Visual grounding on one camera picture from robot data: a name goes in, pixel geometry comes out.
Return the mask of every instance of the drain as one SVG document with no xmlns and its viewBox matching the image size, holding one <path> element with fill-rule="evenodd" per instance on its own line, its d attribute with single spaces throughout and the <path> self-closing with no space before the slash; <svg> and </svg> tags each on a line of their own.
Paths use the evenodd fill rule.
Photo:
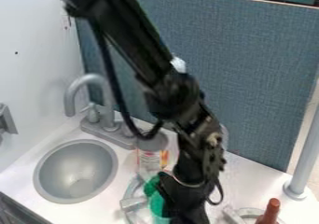
<svg viewBox="0 0 319 224">
<path fill-rule="evenodd" d="M 70 196 L 81 198 L 90 195 L 94 191 L 94 186 L 88 179 L 79 179 L 69 189 Z"/>
</svg>

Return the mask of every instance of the wall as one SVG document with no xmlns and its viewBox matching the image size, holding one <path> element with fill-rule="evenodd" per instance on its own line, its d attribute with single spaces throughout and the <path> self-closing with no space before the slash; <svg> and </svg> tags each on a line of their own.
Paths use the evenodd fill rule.
<svg viewBox="0 0 319 224">
<path fill-rule="evenodd" d="M 256 0 L 140 2 L 228 127 L 229 150 L 285 171 L 319 64 L 319 10 Z M 81 44 L 96 72 L 98 52 L 88 39 Z M 132 114 L 149 120 L 131 69 L 111 51 Z"/>
<path fill-rule="evenodd" d="M 59 0 L 0 0 L 0 17 L 0 103 L 19 131 L 4 134 L 1 171 L 66 121 L 63 93 L 84 72 L 75 23 Z"/>
</svg>

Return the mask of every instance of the white wall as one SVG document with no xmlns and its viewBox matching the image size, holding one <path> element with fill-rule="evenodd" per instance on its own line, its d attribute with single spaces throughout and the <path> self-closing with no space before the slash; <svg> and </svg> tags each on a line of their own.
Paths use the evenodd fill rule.
<svg viewBox="0 0 319 224">
<path fill-rule="evenodd" d="M 60 0 L 0 0 L 0 103 L 19 132 L 3 136 L 0 171 L 66 121 L 62 96 L 82 67 Z"/>
</svg>

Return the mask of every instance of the faucet handle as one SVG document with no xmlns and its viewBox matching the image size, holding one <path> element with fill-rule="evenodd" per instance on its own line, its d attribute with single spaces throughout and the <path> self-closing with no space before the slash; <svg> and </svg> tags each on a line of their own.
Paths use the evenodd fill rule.
<svg viewBox="0 0 319 224">
<path fill-rule="evenodd" d="M 96 104 L 94 102 L 90 102 L 89 105 L 83 108 L 80 112 L 83 113 L 87 110 L 87 119 L 90 123 L 97 123 L 100 121 L 100 113 L 97 110 Z"/>
</svg>

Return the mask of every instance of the sink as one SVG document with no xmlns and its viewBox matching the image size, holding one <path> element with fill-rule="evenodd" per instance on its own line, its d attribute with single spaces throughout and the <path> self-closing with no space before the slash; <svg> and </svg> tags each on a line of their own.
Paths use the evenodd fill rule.
<svg viewBox="0 0 319 224">
<path fill-rule="evenodd" d="M 36 191 L 61 204 L 80 203 L 112 182 L 118 170 L 113 149 L 95 140 L 76 140 L 47 153 L 34 172 Z"/>
</svg>

